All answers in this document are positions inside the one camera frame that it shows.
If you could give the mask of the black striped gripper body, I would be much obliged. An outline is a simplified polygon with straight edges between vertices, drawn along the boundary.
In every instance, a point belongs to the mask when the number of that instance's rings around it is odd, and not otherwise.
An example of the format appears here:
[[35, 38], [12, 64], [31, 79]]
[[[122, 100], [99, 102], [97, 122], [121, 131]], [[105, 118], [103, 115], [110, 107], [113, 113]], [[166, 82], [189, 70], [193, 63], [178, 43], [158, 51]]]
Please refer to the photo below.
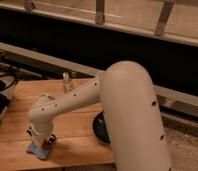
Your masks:
[[57, 139], [57, 137], [54, 134], [39, 133], [32, 127], [29, 127], [27, 129], [27, 133], [31, 136], [32, 141], [38, 147], [45, 147], [45, 146], [52, 145]]

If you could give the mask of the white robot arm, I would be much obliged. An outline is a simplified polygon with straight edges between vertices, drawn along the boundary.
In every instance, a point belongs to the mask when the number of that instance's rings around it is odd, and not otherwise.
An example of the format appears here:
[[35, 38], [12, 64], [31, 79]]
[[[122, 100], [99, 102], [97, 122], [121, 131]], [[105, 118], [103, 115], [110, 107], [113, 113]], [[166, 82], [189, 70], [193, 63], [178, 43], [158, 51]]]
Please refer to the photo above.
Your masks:
[[151, 77], [132, 61], [117, 62], [57, 98], [40, 96], [28, 112], [32, 141], [27, 151], [45, 159], [53, 119], [94, 103], [102, 105], [117, 171], [172, 171]]

